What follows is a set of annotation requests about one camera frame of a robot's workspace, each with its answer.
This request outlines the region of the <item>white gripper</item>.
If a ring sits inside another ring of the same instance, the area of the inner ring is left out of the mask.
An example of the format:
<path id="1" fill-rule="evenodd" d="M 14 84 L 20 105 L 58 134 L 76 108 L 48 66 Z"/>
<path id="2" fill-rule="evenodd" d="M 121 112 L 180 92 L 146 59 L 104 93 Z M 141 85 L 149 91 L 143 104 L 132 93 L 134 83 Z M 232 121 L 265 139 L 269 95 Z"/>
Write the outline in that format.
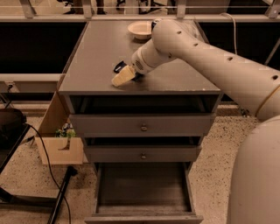
<path id="1" fill-rule="evenodd" d="M 132 66 L 126 66 L 112 79 L 112 84 L 119 87 L 136 77 L 136 72 L 147 74 L 157 66 L 157 50 L 154 47 L 140 47 L 133 53 L 131 58 Z"/>

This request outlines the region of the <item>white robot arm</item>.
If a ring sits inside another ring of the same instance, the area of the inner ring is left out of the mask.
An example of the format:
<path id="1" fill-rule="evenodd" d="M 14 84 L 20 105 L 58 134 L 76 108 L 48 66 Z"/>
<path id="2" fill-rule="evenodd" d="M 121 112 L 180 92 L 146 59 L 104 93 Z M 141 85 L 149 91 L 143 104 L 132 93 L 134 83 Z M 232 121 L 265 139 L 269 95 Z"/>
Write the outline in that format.
<path id="1" fill-rule="evenodd" d="M 151 40 L 113 78 L 119 87 L 140 74 L 181 59 L 261 122 L 237 152 L 227 224 L 280 223 L 280 72 L 196 37 L 189 22 L 157 20 Z"/>

